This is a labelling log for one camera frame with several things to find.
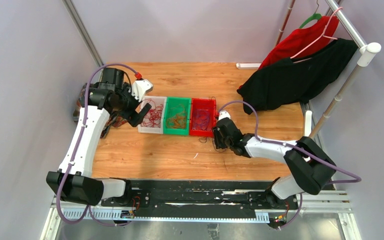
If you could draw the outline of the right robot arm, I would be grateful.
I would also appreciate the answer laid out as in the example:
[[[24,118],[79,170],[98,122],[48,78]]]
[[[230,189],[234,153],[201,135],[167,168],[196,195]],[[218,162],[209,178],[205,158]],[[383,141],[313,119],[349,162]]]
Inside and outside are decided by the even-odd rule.
[[[265,191],[266,203],[274,209],[292,195],[318,195],[336,173],[331,158],[306,136],[297,141],[277,141],[253,133],[243,134],[228,117],[220,119],[212,132],[217,149],[230,149],[237,156],[264,158],[287,165],[290,175],[276,178]]]

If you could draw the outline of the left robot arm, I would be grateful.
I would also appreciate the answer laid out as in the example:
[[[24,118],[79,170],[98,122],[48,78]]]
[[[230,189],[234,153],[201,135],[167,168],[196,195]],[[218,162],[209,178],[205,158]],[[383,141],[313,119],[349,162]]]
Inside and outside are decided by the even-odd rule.
[[[140,125],[149,112],[147,103],[141,111],[138,106],[153,84],[135,72],[136,80],[124,80],[120,69],[101,69],[98,82],[86,83],[80,99],[79,118],[73,139],[57,171],[49,171],[46,183],[60,201],[96,206],[101,200],[114,198],[120,206],[133,201],[131,182],[122,178],[92,178],[93,161],[99,140],[108,121],[119,114],[132,127]]]

